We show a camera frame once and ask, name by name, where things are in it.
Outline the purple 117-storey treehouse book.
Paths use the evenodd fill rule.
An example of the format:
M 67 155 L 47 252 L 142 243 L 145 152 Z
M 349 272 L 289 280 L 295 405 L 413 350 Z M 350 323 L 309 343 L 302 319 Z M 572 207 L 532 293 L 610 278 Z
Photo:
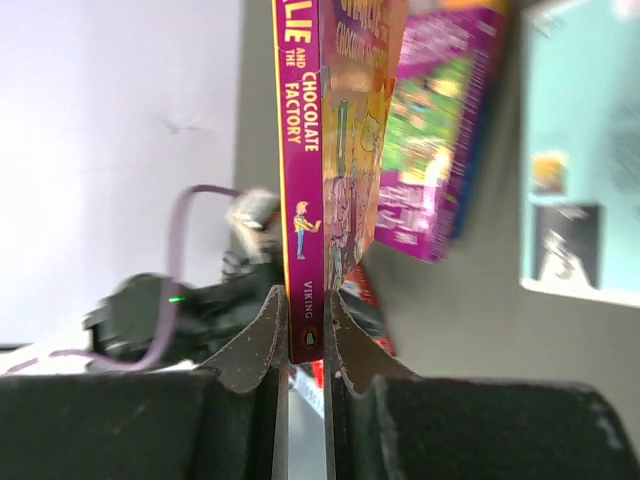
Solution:
M 377 241 L 422 261 L 444 257 L 508 16 L 506 1 L 415 3 L 384 143 Z

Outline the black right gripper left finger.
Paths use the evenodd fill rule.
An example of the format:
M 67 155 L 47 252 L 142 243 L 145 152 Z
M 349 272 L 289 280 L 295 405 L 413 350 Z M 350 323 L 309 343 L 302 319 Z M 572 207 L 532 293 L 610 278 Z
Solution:
M 283 479 L 288 302 L 282 287 L 196 369 L 91 374 L 73 328 L 1 358 L 5 479 Z

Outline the teal back cover book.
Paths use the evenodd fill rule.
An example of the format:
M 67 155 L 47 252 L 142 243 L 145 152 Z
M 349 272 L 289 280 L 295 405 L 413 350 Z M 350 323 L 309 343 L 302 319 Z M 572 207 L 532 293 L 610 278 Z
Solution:
M 639 5 L 542 1 L 521 23 L 520 283 L 639 303 Z

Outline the red 13-storey treehouse book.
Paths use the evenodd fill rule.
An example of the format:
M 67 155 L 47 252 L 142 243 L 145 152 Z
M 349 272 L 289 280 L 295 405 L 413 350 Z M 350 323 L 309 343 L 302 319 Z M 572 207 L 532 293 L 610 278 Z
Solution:
M 347 310 L 355 322 L 387 353 L 396 356 L 386 321 L 369 277 L 361 265 L 345 276 L 339 289 Z

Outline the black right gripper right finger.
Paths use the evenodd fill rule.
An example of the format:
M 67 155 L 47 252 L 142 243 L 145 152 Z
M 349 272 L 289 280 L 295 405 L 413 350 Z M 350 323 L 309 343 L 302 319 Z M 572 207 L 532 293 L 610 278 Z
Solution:
M 325 298 L 331 479 L 635 479 L 611 404 L 576 382 L 425 378 Z

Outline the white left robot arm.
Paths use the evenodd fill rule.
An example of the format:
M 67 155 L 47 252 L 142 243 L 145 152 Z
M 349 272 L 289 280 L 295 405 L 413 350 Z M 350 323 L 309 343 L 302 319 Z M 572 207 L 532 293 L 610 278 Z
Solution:
M 127 279 L 82 324 L 21 347 L 1 373 L 36 375 L 160 370 L 199 365 L 258 315 L 279 276 L 266 265 L 205 287 L 144 273 Z

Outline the orange cover book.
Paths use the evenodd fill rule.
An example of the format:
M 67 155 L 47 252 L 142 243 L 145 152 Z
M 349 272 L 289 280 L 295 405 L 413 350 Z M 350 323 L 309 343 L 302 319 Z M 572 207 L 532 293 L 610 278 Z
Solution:
M 404 1 L 272 5 L 289 357 L 323 355 L 324 303 L 374 238 Z

